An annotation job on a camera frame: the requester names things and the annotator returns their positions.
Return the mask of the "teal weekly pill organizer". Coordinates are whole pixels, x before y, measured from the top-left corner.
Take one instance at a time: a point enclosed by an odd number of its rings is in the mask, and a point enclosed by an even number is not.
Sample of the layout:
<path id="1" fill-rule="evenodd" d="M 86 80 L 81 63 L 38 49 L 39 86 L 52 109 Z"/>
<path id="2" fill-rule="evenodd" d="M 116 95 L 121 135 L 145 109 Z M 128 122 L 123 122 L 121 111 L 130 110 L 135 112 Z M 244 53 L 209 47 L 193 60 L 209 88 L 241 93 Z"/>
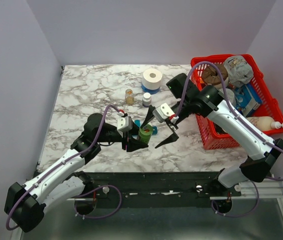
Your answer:
<path id="1" fill-rule="evenodd" d="M 139 119 L 134 120 L 134 123 L 135 123 L 138 127 L 141 126 L 141 121 L 140 121 Z M 153 128 L 153 130 L 152 130 L 152 135 L 153 135 L 153 136 L 157 135 L 157 134 L 158 134 L 158 128 L 157 128 L 156 126 L 153 126 L 152 128 Z"/>

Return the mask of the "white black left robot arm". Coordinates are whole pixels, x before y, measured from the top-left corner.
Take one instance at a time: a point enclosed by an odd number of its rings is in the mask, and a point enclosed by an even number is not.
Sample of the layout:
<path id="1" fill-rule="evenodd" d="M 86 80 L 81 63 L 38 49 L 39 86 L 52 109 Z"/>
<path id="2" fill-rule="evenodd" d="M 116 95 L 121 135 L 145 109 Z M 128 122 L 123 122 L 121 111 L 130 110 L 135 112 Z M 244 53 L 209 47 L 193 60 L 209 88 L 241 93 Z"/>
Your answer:
<path id="1" fill-rule="evenodd" d="M 70 197 L 88 197 L 93 190 L 92 181 L 78 169 L 99 154 L 102 143 L 121 143 L 128 153 L 149 146 L 148 140 L 142 139 L 139 126 L 126 113 L 119 112 L 116 125 L 106 123 L 105 118 L 105 114 L 91 114 L 83 132 L 60 159 L 36 177 L 9 187 L 4 205 L 7 230 L 14 230 L 10 226 L 10 221 L 14 221 L 16 228 L 30 232 L 50 207 Z"/>

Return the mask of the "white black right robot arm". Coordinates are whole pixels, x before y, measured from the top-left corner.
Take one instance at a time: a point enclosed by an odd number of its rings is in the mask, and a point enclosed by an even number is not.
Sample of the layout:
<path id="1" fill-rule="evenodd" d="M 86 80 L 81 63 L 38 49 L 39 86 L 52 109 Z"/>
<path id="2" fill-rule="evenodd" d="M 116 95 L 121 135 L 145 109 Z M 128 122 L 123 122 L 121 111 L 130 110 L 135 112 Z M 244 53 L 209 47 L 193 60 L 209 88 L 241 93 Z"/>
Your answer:
<path id="1" fill-rule="evenodd" d="M 224 129 L 246 151 L 247 159 L 240 165 L 221 170 L 212 182 L 212 192 L 223 196 L 230 187 L 239 182 L 260 183 L 268 178 L 271 168 L 283 153 L 283 140 L 273 139 L 249 122 L 214 86 L 199 90 L 187 76 L 180 73 L 167 82 L 167 87 L 179 101 L 169 106 L 166 103 L 158 107 L 150 106 L 142 126 L 153 119 L 165 122 L 173 133 L 159 143 L 163 146 L 178 139 L 175 131 L 178 124 L 191 114 L 206 117 Z"/>

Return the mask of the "green pill bottle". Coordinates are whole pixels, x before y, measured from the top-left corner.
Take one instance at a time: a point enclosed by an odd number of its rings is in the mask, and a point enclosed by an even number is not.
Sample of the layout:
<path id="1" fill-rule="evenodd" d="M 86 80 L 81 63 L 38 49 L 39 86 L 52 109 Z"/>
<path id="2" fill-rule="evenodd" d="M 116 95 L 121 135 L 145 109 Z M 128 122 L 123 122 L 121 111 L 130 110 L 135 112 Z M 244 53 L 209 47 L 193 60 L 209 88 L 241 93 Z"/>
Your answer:
<path id="1" fill-rule="evenodd" d="M 138 131 L 137 140 L 141 141 L 142 143 L 148 144 L 150 139 L 153 135 L 153 126 L 147 124 L 144 127 L 141 127 Z"/>

